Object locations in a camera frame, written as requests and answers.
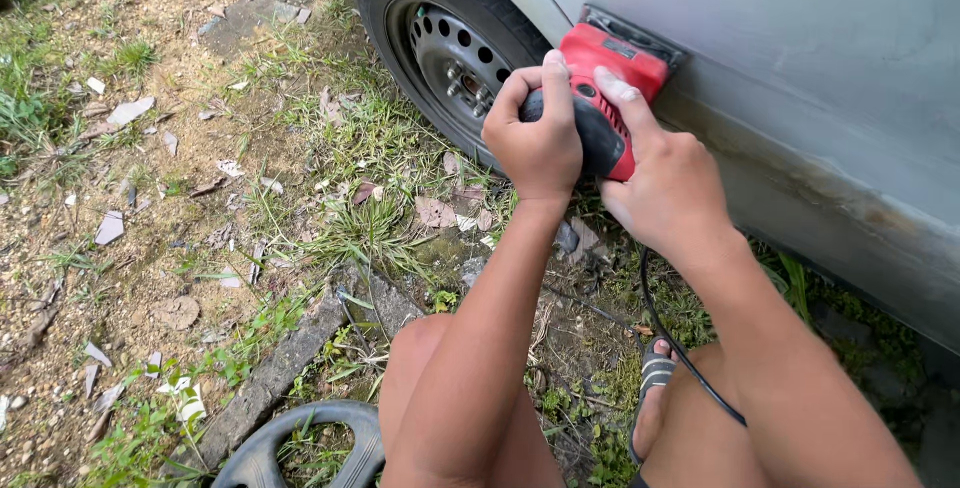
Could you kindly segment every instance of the left hand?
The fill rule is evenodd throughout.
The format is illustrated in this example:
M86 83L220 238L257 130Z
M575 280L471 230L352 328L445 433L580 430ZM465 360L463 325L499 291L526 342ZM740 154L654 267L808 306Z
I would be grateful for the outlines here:
M530 91L543 88L543 116L522 123L518 113ZM553 50L542 67L514 71L486 115L483 140L513 181L520 200L562 201L580 177L583 147L573 124L570 71Z

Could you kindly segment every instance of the leg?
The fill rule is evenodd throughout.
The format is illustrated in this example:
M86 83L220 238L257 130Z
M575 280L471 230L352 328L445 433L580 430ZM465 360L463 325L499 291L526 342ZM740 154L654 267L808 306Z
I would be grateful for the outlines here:
M414 387L440 338L455 317L431 315L411 322L390 344L390 361L380 389L380 432L387 460L397 441L403 412ZM547 445L537 420L537 412L526 390L520 390L513 408L513 418L503 445L491 470L491 486L560 488L565 485L557 461Z
M698 347L689 358L720 396L737 408L736 389L724 370L723 348L719 344ZM654 391L660 396L650 400ZM640 416L634 448L644 458L640 473L650 486L772 485L747 429L720 408L683 364L678 363L665 387L648 391Z

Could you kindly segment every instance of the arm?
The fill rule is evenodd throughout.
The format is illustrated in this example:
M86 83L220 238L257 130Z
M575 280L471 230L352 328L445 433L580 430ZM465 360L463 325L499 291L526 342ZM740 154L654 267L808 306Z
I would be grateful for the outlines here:
M518 110L543 86L544 114ZM496 251L414 389L383 485L484 486L523 387L534 311L557 226L580 174L582 150L563 56L517 70L487 115L484 141L520 202Z
M689 133L660 128L640 93L598 69L630 128L630 181L602 184L606 208L700 296L764 469L791 486L918 486L881 418L784 302L734 229L716 163Z

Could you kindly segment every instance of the forearm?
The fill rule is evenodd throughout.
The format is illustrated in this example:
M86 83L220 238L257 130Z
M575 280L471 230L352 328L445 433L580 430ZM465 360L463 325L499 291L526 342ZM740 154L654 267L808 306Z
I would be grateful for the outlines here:
M394 463L407 469L405 479L473 484L489 472L522 387L537 298L565 208L517 206L416 384L397 436L404 443Z
M758 456L777 480L909 486L893 436L739 233L680 269L710 312Z

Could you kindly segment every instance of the hand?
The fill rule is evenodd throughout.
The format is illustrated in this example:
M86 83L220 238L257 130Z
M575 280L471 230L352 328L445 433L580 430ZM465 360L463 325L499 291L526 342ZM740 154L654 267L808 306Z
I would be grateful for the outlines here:
M521 105L531 90L540 87L543 116L522 123ZM584 151L573 124L570 72L561 52L547 52L542 67L510 74L486 115L482 135L520 200L562 201L567 207Z
M630 130L633 175L605 179L606 209L643 245L675 267L724 257L743 236L727 214L727 200L714 157L690 133L663 130L641 92L598 67L594 79Z

